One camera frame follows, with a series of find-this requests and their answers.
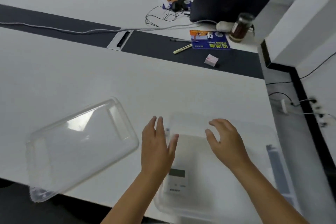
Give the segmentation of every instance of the white desk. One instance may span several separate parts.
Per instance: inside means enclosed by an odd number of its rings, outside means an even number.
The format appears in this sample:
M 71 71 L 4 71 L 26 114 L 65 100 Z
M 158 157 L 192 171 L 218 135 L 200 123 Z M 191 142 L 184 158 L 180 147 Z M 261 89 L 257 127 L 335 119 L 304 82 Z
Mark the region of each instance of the white desk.
M 144 27 L 158 0 L 0 0 L 0 4 L 113 26 Z M 178 18 L 176 24 L 188 24 Z M 160 26 L 172 23 L 161 22 Z M 152 33 L 189 39 L 188 31 Z M 0 178 L 27 184 L 25 137 L 83 107 L 117 97 L 139 139 L 150 117 L 172 112 L 255 122 L 275 129 L 262 79 L 0 28 Z M 257 52 L 247 39 L 233 44 Z M 264 145 L 278 142 L 262 142 Z M 66 195 L 112 207 L 141 169 L 141 149 Z M 152 203 L 151 218 L 176 222 Z

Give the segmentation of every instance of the plastic storage box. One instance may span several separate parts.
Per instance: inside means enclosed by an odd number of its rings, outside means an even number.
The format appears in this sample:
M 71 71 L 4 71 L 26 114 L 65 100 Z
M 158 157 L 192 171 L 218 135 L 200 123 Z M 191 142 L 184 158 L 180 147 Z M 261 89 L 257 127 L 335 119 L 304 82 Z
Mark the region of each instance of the plastic storage box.
M 213 154 L 204 130 L 218 132 L 213 117 L 175 113 L 166 138 L 180 134 L 175 160 L 154 203 L 158 210 L 177 216 L 218 223 L 261 223 L 250 198 L 234 175 Z M 300 212 L 293 184 L 273 129 L 230 120 L 240 133 L 252 162 Z
M 30 135 L 26 141 L 30 196 L 43 202 L 134 151 L 139 140 L 115 98 Z

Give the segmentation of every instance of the laptop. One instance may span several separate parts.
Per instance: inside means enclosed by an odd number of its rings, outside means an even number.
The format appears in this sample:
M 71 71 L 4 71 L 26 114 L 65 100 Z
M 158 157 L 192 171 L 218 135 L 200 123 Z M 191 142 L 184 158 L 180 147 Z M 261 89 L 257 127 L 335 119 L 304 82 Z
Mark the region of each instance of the laptop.
M 213 20 L 236 22 L 240 13 L 257 17 L 270 0 L 194 0 L 190 21 Z

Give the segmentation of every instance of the black headphones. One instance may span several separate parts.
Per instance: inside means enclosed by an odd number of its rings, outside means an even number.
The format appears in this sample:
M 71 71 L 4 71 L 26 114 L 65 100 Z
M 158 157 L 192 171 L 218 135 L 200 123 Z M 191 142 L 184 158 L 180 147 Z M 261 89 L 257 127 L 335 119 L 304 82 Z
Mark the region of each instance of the black headphones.
M 179 12 L 179 11 L 188 11 L 188 6 L 185 4 L 184 0 L 177 0 L 172 2 L 171 4 L 171 10 L 174 12 Z

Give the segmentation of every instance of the floor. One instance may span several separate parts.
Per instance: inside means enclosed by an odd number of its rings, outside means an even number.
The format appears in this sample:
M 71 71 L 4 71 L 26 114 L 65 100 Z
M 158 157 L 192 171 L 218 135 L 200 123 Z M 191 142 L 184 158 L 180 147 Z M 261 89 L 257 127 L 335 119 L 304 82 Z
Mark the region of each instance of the floor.
M 258 42 L 261 42 L 271 32 L 287 9 L 287 6 L 274 3 L 270 3 L 265 7 L 254 23 Z M 267 69 L 262 56 L 260 58 L 266 83 L 290 80 L 287 73 Z M 293 99 L 294 103 L 298 103 L 291 83 L 270 85 L 268 86 L 268 92 L 286 93 Z M 282 114 L 279 111 L 281 108 L 280 103 L 276 101 L 280 100 L 282 95 L 275 94 L 271 98 L 279 140 L 303 216 L 311 224 L 336 223 L 335 200 L 331 195 L 304 116 L 301 114 Z M 289 107 L 289 111 L 302 112 L 300 107 Z M 27 187 L 23 185 L 13 184 L 9 187 L 0 188 L 0 218 L 10 219 L 10 221 L 7 221 L 8 223 L 23 223 L 23 220 L 27 222 L 28 219 L 31 220 L 30 223 L 99 223 L 99 220 L 108 211 L 108 209 L 100 211 L 98 218 L 95 220 L 90 218 L 83 220 L 69 207 L 67 208 L 52 201 L 46 203 L 44 204 L 45 208 L 40 206 L 40 204 L 33 204 L 29 200 Z M 196 222 L 183 220 L 183 223 Z

